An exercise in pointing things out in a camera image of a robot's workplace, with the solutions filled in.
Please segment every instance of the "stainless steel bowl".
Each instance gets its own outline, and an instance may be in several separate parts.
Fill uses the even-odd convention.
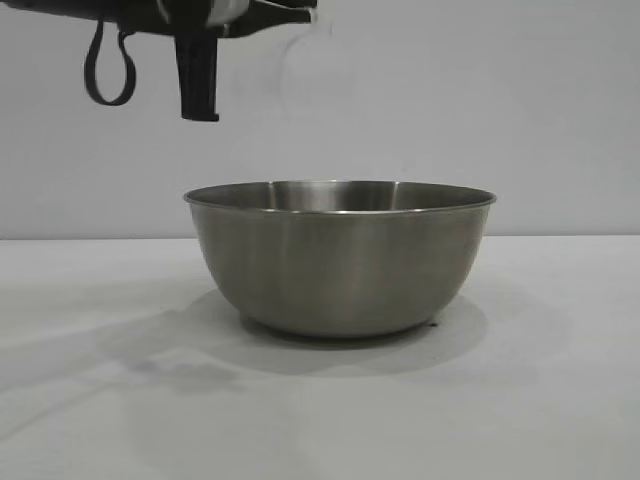
[[[188,193],[222,294],[270,327],[317,337],[392,333],[458,293],[495,196],[400,182],[265,182]]]

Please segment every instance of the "white tabletop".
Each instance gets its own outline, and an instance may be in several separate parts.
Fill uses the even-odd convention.
[[[0,479],[640,478],[640,237],[488,238],[439,326],[242,324],[192,240],[0,243]]]

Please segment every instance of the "black strap loop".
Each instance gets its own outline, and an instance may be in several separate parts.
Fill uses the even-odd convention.
[[[100,47],[102,46],[102,38],[104,37],[104,20],[98,20],[96,33],[91,41],[91,46],[89,47],[89,52],[87,53],[87,58],[84,62],[84,84],[91,99],[100,105],[108,107],[119,107],[124,105],[131,100],[131,97],[133,97],[133,93],[136,90],[136,83],[138,79],[136,65],[127,52],[127,48],[124,44],[124,41],[130,35],[133,35],[133,32],[118,32],[118,47],[120,48],[120,52],[122,52],[126,73],[124,88],[122,93],[114,100],[105,100],[100,93],[98,81],[96,80],[96,65],[98,63]]]

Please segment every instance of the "white backdrop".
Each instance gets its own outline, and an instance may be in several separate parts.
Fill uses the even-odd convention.
[[[0,8],[0,237],[190,236],[186,190],[296,178],[490,189],[494,234],[640,233],[640,2],[321,1],[351,115],[234,109],[235,67],[287,27],[224,43],[219,125],[180,120],[168,39],[130,39],[138,92],[107,109],[82,85],[94,25]]]

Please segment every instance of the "bowl base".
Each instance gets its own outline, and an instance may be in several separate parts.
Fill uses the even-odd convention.
[[[306,344],[312,347],[335,348],[368,348],[384,345],[424,333],[425,329],[437,327],[437,323],[430,319],[400,330],[372,335],[312,335],[275,328],[250,317],[243,317],[242,323],[247,330],[258,336],[268,336],[283,342]]]

